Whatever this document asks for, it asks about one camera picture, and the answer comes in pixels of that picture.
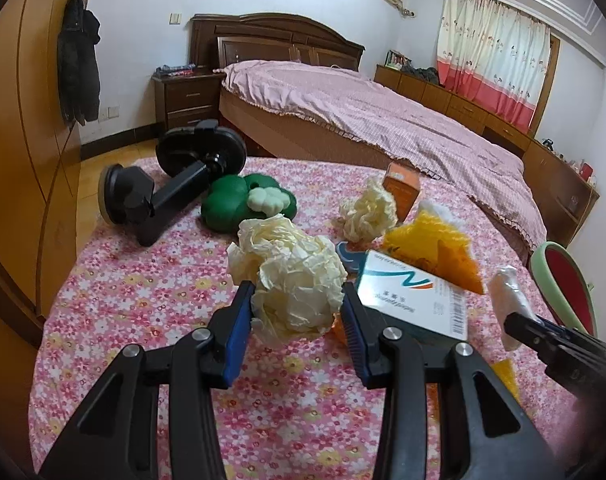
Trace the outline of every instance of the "white box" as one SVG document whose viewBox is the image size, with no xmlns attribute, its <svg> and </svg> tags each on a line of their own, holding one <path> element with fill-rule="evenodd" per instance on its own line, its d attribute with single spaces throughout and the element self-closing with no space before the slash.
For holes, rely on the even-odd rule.
<svg viewBox="0 0 606 480">
<path fill-rule="evenodd" d="M 376 251 L 368 254 L 356 286 L 363 305 L 432 332 L 467 340 L 463 289 Z"/>
</svg>

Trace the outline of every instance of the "orange box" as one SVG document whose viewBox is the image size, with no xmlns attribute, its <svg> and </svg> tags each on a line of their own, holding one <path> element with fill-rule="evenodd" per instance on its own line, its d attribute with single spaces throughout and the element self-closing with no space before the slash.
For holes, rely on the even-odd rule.
<svg viewBox="0 0 606 480">
<path fill-rule="evenodd" d="M 419 196 L 419 174 L 392 162 L 387 167 L 383 187 L 394 196 L 398 221 L 403 222 Z"/>
</svg>

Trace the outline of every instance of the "green squishy toy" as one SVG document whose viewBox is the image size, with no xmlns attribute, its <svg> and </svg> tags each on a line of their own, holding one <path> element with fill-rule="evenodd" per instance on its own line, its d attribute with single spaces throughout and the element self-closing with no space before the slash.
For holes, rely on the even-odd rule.
<svg viewBox="0 0 606 480">
<path fill-rule="evenodd" d="M 294 218 L 296 197 L 261 173 L 226 175 L 215 180 L 200 208 L 205 225 L 218 233 L 235 233 L 243 220 L 265 219 L 278 213 Z"/>
</svg>

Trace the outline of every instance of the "table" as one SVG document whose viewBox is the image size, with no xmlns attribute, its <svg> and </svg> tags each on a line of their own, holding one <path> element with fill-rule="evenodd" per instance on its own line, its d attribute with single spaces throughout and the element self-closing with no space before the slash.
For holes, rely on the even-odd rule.
<svg viewBox="0 0 606 480">
<path fill-rule="evenodd" d="M 154 158 L 138 164 L 166 180 Z M 338 206 L 356 198 L 369 176 L 384 172 L 326 162 L 250 158 L 245 173 L 274 176 L 298 199 L 295 223 L 308 234 L 341 240 Z M 483 212 L 461 192 L 421 179 L 420 199 L 448 205 L 465 221 L 487 282 L 511 264 L 534 311 L 547 308 L 516 253 Z M 130 342 L 146 349 L 178 341 L 229 304 L 235 287 L 227 274 L 232 236 L 214 235 L 200 222 L 198 203 L 187 208 L 151 248 L 102 220 L 58 293 L 45 324 L 30 398 L 30 442 L 36 470 L 83 396 Z M 416 214 L 416 206 L 408 220 Z M 469 340 L 490 363 L 511 357 L 523 407 L 558 445 L 571 396 L 543 374 L 530 349 L 507 354 L 489 296 L 468 294 Z M 384 392 L 367 391 L 346 348 L 333 336 L 269 349 L 251 338 L 240 377 L 229 390 L 213 390 L 220 447 L 229 479 L 369 479 L 374 464 Z M 438 425 L 428 407 L 428 477 L 438 477 Z M 167 443 L 167 391 L 161 390 L 160 478 L 171 477 Z"/>
</svg>

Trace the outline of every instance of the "floral curtain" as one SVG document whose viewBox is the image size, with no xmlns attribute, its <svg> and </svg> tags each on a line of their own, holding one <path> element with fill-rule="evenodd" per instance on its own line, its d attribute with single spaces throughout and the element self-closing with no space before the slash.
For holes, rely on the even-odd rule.
<svg viewBox="0 0 606 480">
<path fill-rule="evenodd" d="M 526 133 L 550 56 L 547 25 L 496 0 L 445 0 L 438 78 Z"/>
</svg>

